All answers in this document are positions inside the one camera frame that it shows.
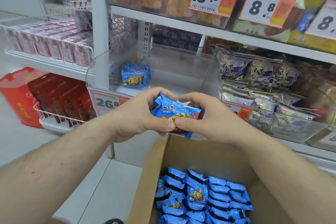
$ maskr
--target forearm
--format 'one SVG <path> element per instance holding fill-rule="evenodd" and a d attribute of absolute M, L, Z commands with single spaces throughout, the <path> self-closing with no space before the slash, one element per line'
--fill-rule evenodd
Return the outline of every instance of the forearm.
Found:
<path fill-rule="evenodd" d="M 243 134 L 237 146 L 295 223 L 334 223 L 335 177 L 256 128 Z"/>
<path fill-rule="evenodd" d="M 103 117 L 0 169 L 0 223 L 44 224 L 113 141 Z"/>

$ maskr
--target hand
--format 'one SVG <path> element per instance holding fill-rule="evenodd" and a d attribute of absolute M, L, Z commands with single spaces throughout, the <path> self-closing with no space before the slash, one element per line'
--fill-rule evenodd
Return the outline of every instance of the hand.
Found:
<path fill-rule="evenodd" d="M 176 127 L 199 133 L 209 141 L 233 143 L 242 137 L 242 131 L 251 127 L 215 97 L 193 92 L 180 96 L 178 100 L 182 103 L 191 101 L 190 106 L 201 107 L 204 116 L 202 120 L 178 118 Z"/>
<path fill-rule="evenodd" d="M 159 133 L 164 136 L 168 131 L 175 129 L 172 120 L 162 119 L 151 115 L 150 109 L 155 106 L 155 100 L 162 93 L 171 100 L 177 101 L 177 97 L 170 91 L 157 87 L 136 95 L 126 101 L 115 110 L 103 116 L 109 122 L 108 126 L 112 129 L 115 142 L 120 143 L 141 134 L 147 130 L 162 131 Z"/>

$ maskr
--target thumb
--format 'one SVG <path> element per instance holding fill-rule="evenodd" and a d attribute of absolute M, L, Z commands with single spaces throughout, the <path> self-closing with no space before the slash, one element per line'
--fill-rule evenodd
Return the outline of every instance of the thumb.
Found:
<path fill-rule="evenodd" d="M 154 130 L 160 132 L 169 132 L 174 130 L 175 124 L 172 120 L 155 117 L 150 115 L 148 119 L 146 119 L 145 129 L 146 130 Z"/>
<path fill-rule="evenodd" d="M 190 118 L 178 118 L 175 120 L 175 126 L 185 131 L 199 133 L 202 128 L 202 121 Z"/>

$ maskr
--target cardboard box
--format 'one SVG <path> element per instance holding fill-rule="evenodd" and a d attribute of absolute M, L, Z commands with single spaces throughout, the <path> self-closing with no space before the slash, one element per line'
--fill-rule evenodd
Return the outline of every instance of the cardboard box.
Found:
<path fill-rule="evenodd" d="M 246 185 L 254 212 L 248 213 L 253 224 L 292 224 L 268 189 L 260 181 L 244 154 L 233 146 L 207 141 L 187 140 L 169 135 L 154 146 L 142 169 L 126 224 L 156 224 L 159 211 L 154 196 L 160 174 L 167 167 L 188 168 Z"/>

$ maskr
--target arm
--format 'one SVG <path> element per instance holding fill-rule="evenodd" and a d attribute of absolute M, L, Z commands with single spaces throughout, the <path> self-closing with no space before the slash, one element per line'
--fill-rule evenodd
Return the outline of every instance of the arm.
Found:
<path fill-rule="evenodd" d="M 259 178 L 296 224 L 334 223 L 336 178 L 252 127 L 218 99 L 201 93 L 179 97 L 205 109 L 202 120 L 179 118 L 178 128 L 230 143 L 247 156 Z"/>
<path fill-rule="evenodd" d="M 0 169 L 0 223 L 44 224 L 71 195 L 112 142 L 146 130 L 171 131 L 150 114 L 163 88 L 153 88 Z"/>

